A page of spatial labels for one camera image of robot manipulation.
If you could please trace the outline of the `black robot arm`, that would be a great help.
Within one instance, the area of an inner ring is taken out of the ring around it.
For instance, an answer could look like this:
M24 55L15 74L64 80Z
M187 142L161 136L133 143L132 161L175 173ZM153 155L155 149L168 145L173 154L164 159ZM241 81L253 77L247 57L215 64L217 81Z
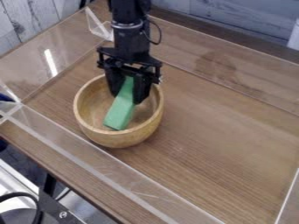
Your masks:
M119 94L125 77L131 77L135 104L148 97L161 77L163 63L149 54L151 45L159 44L151 40L151 4L151 0L107 0L115 44L97 49L97 66L105 71L111 94Z

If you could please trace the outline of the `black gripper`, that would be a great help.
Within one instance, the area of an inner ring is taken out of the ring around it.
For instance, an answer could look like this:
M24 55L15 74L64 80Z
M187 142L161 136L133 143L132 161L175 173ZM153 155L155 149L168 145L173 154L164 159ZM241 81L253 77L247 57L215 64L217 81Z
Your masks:
M161 62L149 54L149 22L112 23L115 45L97 49L97 66L105 70L107 84L113 96L123 87L127 76L133 78L133 102L140 104L149 95L151 85L160 81Z

